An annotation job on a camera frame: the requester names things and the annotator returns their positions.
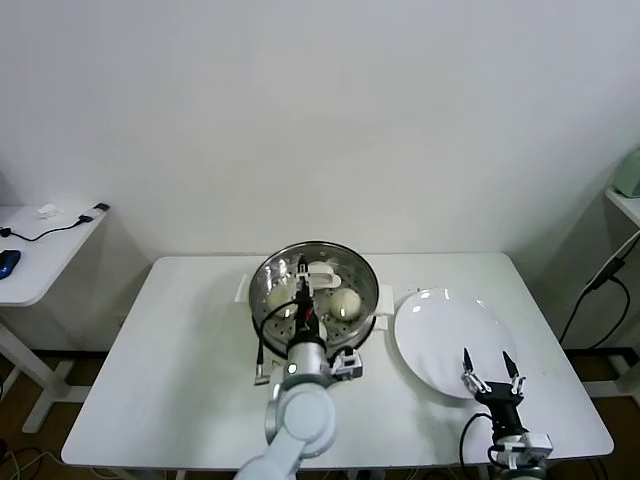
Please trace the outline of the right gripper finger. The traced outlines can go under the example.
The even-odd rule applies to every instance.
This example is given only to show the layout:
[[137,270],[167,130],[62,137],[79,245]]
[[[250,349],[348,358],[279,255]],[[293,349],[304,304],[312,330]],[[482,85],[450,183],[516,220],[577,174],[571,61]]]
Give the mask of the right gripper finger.
[[472,394],[487,393],[488,385],[474,371],[471,356],[467,349],[463,350],[463,374],[462,380],[467,390]]
[[511,393],[516,396],[521,396],[523,391],[524,377],[519,373],[515,361],[506,351],[502,351],[502,356],[505,368],[510,378]]

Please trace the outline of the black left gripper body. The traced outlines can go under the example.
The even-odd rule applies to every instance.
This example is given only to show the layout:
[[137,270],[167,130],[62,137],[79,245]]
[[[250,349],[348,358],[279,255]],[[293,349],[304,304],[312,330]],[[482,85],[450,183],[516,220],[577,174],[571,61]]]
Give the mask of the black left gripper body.
[[321,344],[319,320],[314,312],[313,300],[310,297],[296,299],[295,328],[293,344]]

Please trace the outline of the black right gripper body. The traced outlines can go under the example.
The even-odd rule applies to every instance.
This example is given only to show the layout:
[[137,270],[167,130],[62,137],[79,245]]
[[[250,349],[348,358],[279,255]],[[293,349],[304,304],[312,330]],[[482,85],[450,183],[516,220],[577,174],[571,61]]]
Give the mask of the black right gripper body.
[[489,409],[492,418],[492,439],[501,440],[519,436],[528,430],[522,425],[517,407],[524,400],[521,394],[513,393],[508,383],[488,382],[489,391],[477,391],[474,398]]

